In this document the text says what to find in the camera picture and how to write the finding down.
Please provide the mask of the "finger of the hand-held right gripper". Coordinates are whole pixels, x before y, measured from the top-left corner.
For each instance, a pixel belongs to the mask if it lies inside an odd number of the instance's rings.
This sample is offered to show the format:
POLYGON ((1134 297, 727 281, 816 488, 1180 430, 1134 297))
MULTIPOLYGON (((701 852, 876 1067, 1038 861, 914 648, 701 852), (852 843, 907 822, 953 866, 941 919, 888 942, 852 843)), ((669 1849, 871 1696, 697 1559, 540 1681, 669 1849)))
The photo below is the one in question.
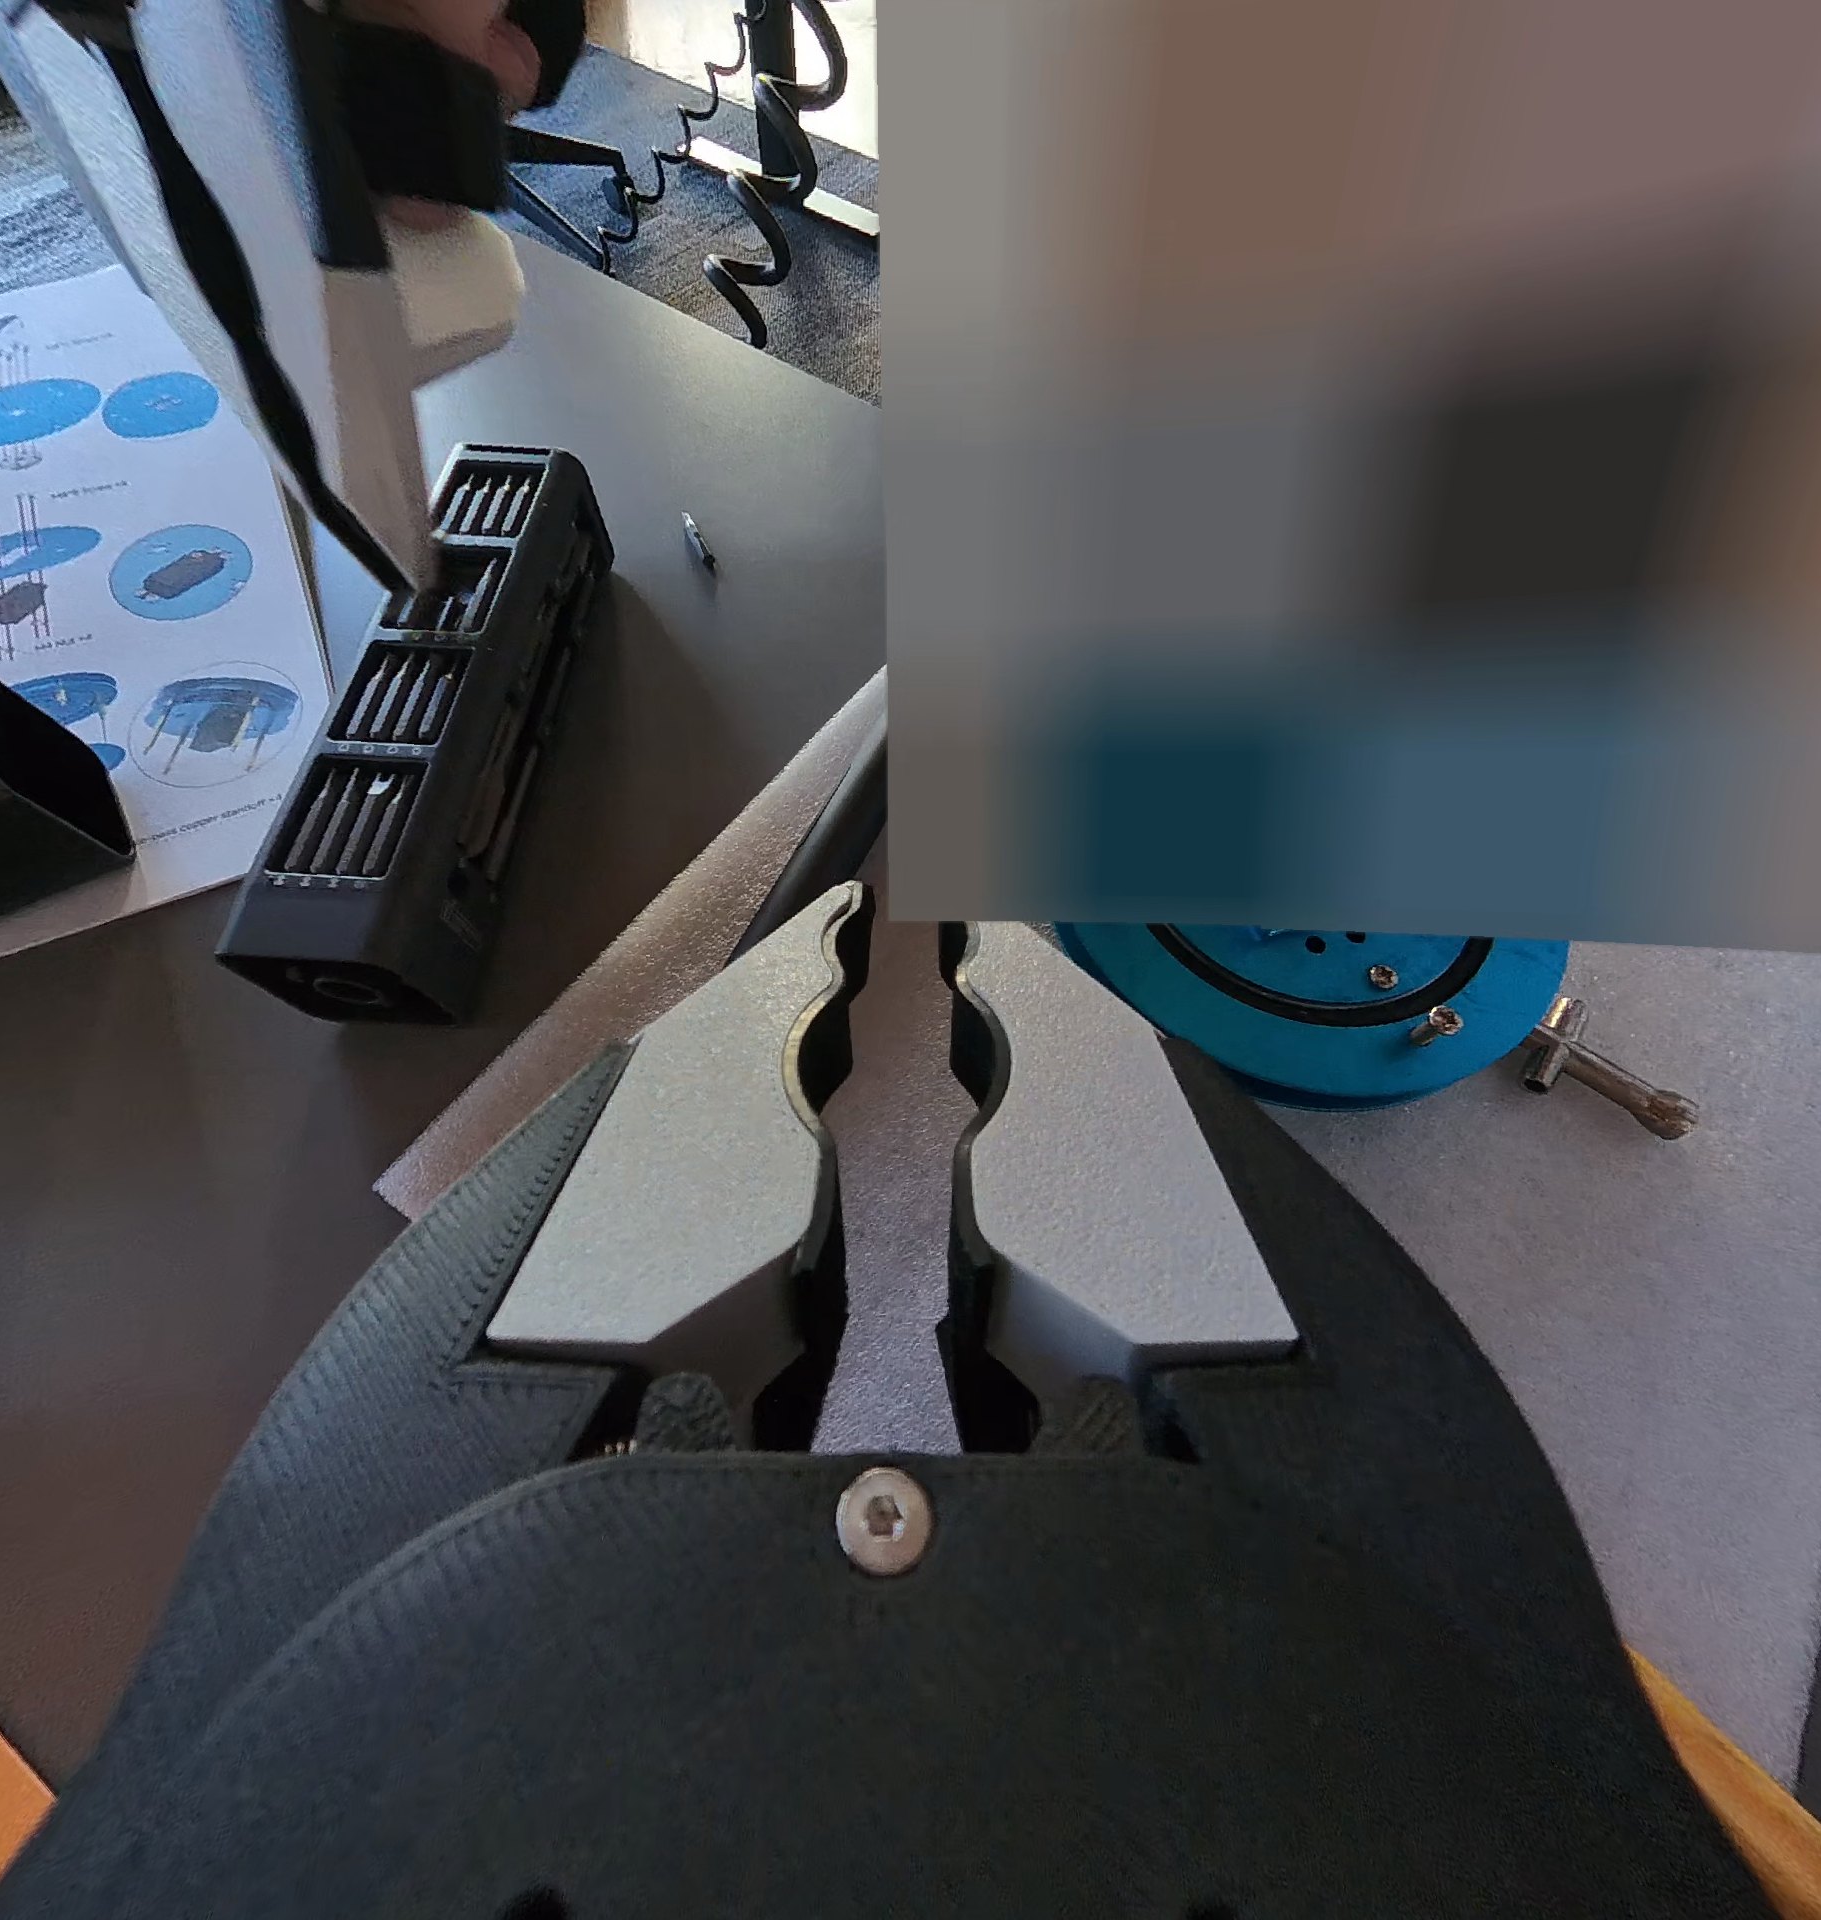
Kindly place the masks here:
POLYGON ((231 326, 272 372, 262 422, 315 517, 384 585, 424 585, 432 540, 401 299, 348 139, 315 156, 308 5, 146 5, 146 82, 246 278, 231 326))
POLYGON ((334 540, 261 419, 272 410, 276 377, 246 366, 250 352, 231 331, 246 307, 246 278, 146 82, 146 5, 0 5, 0 81, 276 478, 334 540))

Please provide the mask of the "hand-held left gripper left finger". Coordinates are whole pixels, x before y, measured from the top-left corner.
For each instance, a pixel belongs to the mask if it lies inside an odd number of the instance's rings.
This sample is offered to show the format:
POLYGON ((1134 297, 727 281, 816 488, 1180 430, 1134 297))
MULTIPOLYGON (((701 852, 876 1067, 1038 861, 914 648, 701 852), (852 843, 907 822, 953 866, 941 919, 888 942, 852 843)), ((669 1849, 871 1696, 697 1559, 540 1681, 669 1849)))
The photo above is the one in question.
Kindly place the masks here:
POLYGON ((486 1327, 652 1377, 827 1375, 848 1322, 840 1161, 874 892, 844 883, 652 1020, 486 1327))

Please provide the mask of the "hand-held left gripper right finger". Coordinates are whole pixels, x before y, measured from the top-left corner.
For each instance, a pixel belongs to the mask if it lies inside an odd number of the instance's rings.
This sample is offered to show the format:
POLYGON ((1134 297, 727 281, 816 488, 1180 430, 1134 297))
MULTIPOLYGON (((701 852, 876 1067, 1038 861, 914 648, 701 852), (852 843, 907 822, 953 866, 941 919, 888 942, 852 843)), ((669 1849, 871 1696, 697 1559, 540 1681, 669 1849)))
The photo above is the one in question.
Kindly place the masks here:
POLYGON ((953 1397, 1291 1357, 1297 1327, 1158 1032, 1031 925, 941 925, 941 966, 977 1104, 953 1152, 953 1397))

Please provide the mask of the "black electric screwdriver pen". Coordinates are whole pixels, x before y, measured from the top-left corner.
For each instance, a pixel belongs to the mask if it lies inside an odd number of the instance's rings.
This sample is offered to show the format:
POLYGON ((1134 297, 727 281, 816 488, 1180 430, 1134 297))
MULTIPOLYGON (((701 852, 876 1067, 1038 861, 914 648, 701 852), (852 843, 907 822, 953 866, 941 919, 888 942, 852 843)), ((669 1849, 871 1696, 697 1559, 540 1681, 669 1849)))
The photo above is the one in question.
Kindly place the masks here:
POLYGON ((887 729, 887 720, 879 720, 862 741, 841 781, 800 836, 769 895, 731 948, 731 962, 742 959, 829 888, 858 876, 876 837, 887 828, 887 729))

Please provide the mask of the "black screwdriver bit case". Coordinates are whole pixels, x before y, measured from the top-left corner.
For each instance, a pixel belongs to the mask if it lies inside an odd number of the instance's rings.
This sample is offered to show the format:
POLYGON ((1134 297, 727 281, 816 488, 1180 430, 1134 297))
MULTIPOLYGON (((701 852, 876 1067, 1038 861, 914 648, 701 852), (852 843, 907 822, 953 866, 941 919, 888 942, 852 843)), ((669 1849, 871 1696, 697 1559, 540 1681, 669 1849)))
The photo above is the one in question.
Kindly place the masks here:
POLYGON ((321 1020, 458 1023, 612 542, 565 448, 460 443, 237 892, 219 965, 321 1020))

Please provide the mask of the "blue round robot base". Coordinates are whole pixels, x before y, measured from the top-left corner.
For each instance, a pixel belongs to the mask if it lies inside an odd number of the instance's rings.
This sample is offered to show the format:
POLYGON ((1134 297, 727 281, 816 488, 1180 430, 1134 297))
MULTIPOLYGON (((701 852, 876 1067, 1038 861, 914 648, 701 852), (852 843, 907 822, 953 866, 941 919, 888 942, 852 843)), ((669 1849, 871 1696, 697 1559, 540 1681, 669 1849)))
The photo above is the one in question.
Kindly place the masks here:
POLYGON ((1373 1111, 1474 1078, 1559 998, 1566 942, 1259 925, 1053 925, 1067 957, 1251 1095, 1373 1111))

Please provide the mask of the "black desk leg white foot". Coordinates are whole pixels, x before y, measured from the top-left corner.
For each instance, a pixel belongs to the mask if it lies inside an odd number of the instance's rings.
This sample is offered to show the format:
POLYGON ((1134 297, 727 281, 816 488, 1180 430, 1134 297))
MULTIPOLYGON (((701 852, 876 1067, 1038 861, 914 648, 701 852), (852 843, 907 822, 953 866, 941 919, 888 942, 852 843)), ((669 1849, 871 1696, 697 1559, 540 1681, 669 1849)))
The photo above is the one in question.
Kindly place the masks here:
POLYGON ((823 2, 736 5, 736 60, 706 66, 709 103, 691 115, 691 129, 706 127, 724 105, 724 81, 746 81, 753 90, 754 156, 744 158, 715 139, 691 131, 686 158, 704 173, 746 183, 756 209, 793 207, 822 224, 879 242, 879 218, 820 183, 820 156, 807 118, 841 102, 850 63, 823 2), (796 68, 796 23, 808 28, 823 60, 820 81, 796 68))

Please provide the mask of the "dark grey desk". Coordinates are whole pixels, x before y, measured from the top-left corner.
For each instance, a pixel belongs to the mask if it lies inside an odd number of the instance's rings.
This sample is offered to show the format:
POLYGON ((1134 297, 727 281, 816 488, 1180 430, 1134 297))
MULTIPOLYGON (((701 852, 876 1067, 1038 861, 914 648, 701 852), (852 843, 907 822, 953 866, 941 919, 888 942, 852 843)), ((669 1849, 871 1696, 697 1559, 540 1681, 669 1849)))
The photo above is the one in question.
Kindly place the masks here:
POLYGON ((213 962, 228 890, 0 959, 0 1730, 48 1787, 272 1388, 401 1229, 373 1180, 883 665, 880 410, 516 254, 512 343, 418 393, 424 471, 456 443, 576 453, 612 582, 474 1019, 290 1010, 213 962))

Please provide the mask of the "person's right hand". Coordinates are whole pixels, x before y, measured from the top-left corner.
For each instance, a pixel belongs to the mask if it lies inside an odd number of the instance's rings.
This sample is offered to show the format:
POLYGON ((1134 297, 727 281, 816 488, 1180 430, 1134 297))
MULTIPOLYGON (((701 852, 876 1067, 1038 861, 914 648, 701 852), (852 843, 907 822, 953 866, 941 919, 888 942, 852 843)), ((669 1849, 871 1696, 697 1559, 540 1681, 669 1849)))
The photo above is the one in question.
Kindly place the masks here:
POLYGON ((536 105, 540 57, 536 42, 507 19, 500 2, 395 2, 391 27, 415 31, 491 75, 507 115, 536 105))

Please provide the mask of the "black office chair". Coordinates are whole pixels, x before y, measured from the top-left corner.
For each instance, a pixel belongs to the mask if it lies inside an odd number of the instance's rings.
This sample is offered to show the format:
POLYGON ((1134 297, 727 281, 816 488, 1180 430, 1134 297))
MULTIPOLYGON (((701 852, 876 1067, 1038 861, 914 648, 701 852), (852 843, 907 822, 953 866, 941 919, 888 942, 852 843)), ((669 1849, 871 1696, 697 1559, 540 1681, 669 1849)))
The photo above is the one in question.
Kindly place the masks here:
POLYGON ((612 273, 615 251, 633 245, 644 207, 655 207, 666 189, 662 162, 655 162, 655 189, 644 189, 617 148, 536 127, 507 131, 507 162, 507 209, 559 254, 603 277, 612 273), (532 171, 595 176, 611 219, 603 215, 595 215, 590 224, 572 219, 539 191, 531 182, 532 171))

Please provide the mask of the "white assembly manual blue pictures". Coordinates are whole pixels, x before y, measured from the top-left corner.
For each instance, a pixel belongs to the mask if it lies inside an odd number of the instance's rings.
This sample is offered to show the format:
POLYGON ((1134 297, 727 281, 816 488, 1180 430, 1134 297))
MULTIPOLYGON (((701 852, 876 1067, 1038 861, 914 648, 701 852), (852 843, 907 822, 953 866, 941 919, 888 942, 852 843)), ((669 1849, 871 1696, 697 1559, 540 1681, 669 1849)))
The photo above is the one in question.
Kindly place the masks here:
POLYGON ((280 489, 122 268, 0 295, 0 720, 131 859, 0 959, 246 873, 333 696, 280 489))

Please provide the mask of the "silver socket key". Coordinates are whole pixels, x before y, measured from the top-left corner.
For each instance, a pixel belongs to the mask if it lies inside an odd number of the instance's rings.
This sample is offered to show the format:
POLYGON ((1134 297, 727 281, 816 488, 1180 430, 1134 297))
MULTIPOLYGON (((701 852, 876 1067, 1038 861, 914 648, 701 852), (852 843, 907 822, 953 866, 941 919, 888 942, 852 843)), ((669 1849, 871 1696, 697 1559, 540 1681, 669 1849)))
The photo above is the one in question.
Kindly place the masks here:
POLYGON ((1574 996, 1559 996, 1532 1026, 1523 1090, 1551 1094, 1570 1081, 1630 1114, 1657 1139, 1686 1139, 1700 1121, 1697 1105, 1676 1090, 1661 1090, 1649 1081, 1617 1067, 1587 1042, 1590 1009, 1574 996))

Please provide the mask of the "white foam sheet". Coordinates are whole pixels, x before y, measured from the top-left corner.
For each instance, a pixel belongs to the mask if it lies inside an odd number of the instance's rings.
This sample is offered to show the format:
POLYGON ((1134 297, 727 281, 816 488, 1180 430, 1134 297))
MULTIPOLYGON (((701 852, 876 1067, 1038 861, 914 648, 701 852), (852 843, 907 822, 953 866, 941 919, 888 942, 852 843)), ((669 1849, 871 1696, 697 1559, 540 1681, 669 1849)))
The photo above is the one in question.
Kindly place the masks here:
MULTIPOLYGON (((724 962, 883 710, 883 674, 378 1178, 418 1216, 724 962)), ((955 1452, 941 1368, 953 1142, 937 931, 880 863, 841 1156, 850 1346, 820 1448, 955 1452)), ((1679 1144, 1484 1072, 1393 1111, 1283 1111, 1425 1268, 1532 1422, 1630 1648, 1821 1819, 1821 957, 1579 947, 1590 1045, 1700 1104, 1679 1144)))

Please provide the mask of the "dark metal case sleeve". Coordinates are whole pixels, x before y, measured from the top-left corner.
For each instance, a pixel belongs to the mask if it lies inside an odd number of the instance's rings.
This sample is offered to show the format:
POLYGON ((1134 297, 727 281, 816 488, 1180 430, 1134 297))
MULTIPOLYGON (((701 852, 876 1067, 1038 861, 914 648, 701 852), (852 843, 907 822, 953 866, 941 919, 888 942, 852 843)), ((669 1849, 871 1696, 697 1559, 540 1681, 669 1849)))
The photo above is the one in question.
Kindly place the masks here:
POLYGON ((0 919, 134 861, 101 758, 0 683, 0 919))

